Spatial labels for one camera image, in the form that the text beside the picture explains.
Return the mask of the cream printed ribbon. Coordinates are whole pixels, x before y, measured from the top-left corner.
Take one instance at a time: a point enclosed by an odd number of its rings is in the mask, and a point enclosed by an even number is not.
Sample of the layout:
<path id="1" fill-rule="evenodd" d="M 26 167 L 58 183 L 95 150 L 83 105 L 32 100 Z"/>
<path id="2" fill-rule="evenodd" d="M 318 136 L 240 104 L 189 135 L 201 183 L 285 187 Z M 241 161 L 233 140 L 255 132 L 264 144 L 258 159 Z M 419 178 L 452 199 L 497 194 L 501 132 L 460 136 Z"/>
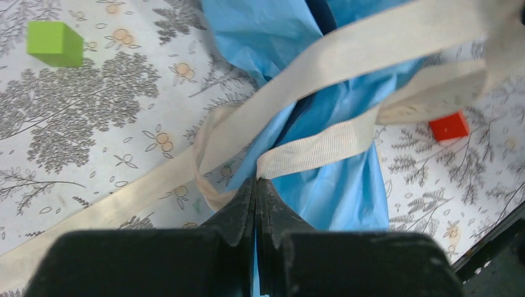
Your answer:
<path id="1" fill-rule="evenodd" d="M 218 194 L 202 174 L 245 148 L 281 110 L 323 88 L 486 36 L 485 57 L 432 66 L 357 117 L 281 145 L 257 160 L 256 174 L 276 178 L 364 152 L 377 124 L 431 121 L 490 92 L 524 61 L 523 1 L 412 1 L 328 34 L 244 103 L 217 108 L 192 147 L 168 163 L 1 256 L 1 289 L 26 284 L 50 246 L 77 230 L 116 228 L 192 180 L 213 209 Z"/>

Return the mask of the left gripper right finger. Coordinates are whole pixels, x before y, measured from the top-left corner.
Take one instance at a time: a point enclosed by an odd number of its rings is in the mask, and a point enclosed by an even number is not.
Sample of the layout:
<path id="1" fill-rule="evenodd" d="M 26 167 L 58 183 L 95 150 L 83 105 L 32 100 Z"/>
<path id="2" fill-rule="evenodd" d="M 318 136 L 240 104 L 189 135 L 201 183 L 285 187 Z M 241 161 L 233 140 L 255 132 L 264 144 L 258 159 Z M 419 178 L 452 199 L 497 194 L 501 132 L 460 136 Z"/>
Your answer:
<path id="1" fill-rule="evenodd" d="M 267 179 L 256 182 L 259 288 L 268 296 L 462 296 L 429 236 L 319 231 Z"/>

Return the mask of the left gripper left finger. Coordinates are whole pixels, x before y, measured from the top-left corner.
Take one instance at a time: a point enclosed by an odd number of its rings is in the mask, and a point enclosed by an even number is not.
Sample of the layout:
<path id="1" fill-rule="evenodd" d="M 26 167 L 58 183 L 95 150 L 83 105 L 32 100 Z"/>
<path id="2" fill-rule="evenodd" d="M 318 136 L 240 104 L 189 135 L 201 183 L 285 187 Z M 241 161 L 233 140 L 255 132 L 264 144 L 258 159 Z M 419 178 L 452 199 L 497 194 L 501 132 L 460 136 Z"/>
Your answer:
<path id="1" fill-rule="evenodd" d="M 27 296 L 251 296 L 254 180 L 197 228 L 60 236 Z"/>

